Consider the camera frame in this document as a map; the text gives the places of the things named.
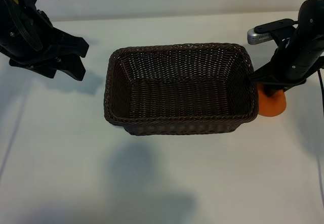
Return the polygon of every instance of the white table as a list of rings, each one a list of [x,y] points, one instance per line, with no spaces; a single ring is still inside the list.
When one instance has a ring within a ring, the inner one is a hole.
[[[249,46],[247,30],[286,17],[297,13],[55,23],[90,44],[82,82],[11,68],[1,56],[0,223],[323,223],[317,75],[286,93],[281,116],[259,116],[233,133],[135,137],[103,115],[116,49],[234,42],[256,69],[275,43]]]

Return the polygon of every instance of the cable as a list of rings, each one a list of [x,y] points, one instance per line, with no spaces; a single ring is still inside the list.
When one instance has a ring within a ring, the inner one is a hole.
[[[323,80],[322,80],[322,75],[320,73],[320,70],[318,70],[317,73],[318,73],[318,78],[319,78],[319,83],[320,83],[320,90],[322,92],[322,104],[323,104],[323,116],[324,116],[324,86],[323,86]],[[321,166],[320,166],[320,158],[317,153],[316,153],[316,158],[317,158],[317,169],[318,169],[318,178],[319,178],[319,189],[320,189],[320,195],[322,198],[322,204],[323,204],[323,208],[324,208],[324,191],[323,191],[322,171],[321,171]]]

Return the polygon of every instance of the woven texture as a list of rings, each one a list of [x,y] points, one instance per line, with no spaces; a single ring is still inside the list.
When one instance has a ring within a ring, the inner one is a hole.
[[[138,136],[231,132],[258,114],[252,72],[237,44],[120,49],[109,60],[105,118]]]

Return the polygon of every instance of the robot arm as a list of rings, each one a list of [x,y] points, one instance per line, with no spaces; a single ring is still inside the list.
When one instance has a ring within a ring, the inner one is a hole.
[[[324,0],[307,0],[298,21],[283,19],[249,30],[249,44],[274,40],[276,49],[270,62],[250,75],[264,85],[269,97],[278,90],[304,84],[306,78],[324,66]]]
[[[75,80],[86,72],[80,57],[89,45],[53,27],[49,18],[35,7],[37,0],[0,0],[0,52],[11,66],[25,68],[54,78],[57,70]]]

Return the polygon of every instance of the brown wicker basket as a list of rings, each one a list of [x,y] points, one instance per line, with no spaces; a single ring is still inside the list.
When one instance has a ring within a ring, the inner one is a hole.
[[[237,44],[120,49],[109,60],[105,118],[138,136],[232,132],[258,114],[252,72]]]

